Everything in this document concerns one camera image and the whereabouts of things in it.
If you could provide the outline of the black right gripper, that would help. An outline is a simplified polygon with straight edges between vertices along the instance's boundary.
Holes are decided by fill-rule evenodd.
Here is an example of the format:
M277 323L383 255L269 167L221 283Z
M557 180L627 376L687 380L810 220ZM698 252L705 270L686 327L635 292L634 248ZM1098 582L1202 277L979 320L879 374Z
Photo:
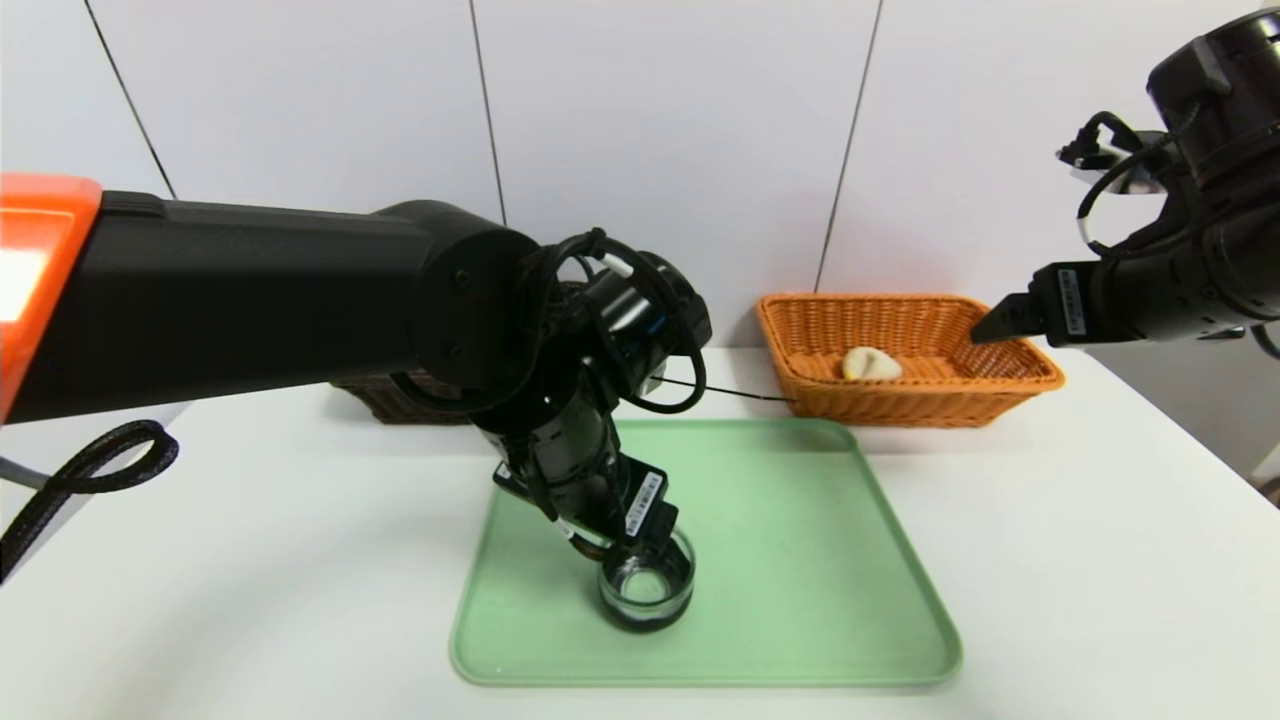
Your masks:
M1135 232L1101 256L1052 263L973 328L974 345L1043 336L1053 347L1169 342L1213 329L1212 254L1201 232Z

